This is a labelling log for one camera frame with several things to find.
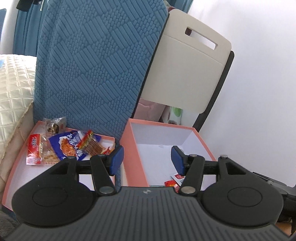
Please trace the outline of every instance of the pink box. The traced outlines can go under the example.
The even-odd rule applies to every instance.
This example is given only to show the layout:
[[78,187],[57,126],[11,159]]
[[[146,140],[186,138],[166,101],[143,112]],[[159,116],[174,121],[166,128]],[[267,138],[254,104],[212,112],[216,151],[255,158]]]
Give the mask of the pink box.
[[[31,131],[30,135],[42,133],[42,121],[38,121]],[[104,147],[111,146],[115,143],[114,137],[102,136],[101,144]],[[41,165],[26,165],[26,156],[28,151],[28,139],[24,143],[22,149],[20,150],[12,170],[9,174],[2,199],[2,205],[12,210],[11,200],[13,194],[23,185],[52,167],[53,165],[41,164]],[[114,177],[110,177],[113,183],[115,183]],[[90,190],[94,190],[91,174],[79,175],[79,182],[86,185]]]
[[198,154],[207,161],[216,161],[192,127],[129,119],[120,145],[124,147],[123,179],[133,187],[161,186],[172,180],[171,175],[176,173],[170,159],[173,145],[186,155]]

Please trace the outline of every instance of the bed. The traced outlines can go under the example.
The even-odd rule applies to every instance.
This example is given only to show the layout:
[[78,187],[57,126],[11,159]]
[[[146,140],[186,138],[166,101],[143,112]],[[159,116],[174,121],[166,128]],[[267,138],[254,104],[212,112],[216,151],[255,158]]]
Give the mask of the bed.
[[0,193],[34,127],[36,57],[0,55]]

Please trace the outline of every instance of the blue snack bag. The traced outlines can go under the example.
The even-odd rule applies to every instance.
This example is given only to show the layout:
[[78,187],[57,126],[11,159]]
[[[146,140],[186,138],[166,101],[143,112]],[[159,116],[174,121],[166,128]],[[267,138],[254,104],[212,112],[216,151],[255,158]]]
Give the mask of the blue snack bag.
[[86,157],[86,153],[77,147],[79,140],[76,138],[78,131],[70,131],[57,134],[49,138],[52,149],[60,160],[67,156],[76,156],[78,161]]

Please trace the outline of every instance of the white quilted bedding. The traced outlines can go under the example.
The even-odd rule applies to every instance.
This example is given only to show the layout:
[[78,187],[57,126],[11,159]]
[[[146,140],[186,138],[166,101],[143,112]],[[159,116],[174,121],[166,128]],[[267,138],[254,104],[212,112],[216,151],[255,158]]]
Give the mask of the white quilted bedding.
[[36,57],[0,55],[0,192],[34,126],[35,69]]

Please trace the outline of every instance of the curtain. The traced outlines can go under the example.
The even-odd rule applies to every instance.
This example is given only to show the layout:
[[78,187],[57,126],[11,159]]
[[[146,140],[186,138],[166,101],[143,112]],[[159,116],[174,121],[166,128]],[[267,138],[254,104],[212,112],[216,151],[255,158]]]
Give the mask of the curtain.
[[177,9],[180,9],[186,13],[188,13],[192,2],[193,2],[193,0],[168,0],[168,3],[171,6],[177,8]]
[[6,15],[6,8],[0,9],[0,41],[1,41],[1,33],[4,24],[4,19]]
[[37,46],[48,0],[32,4],[28,12],[18,11],[13,54],[37,55]]

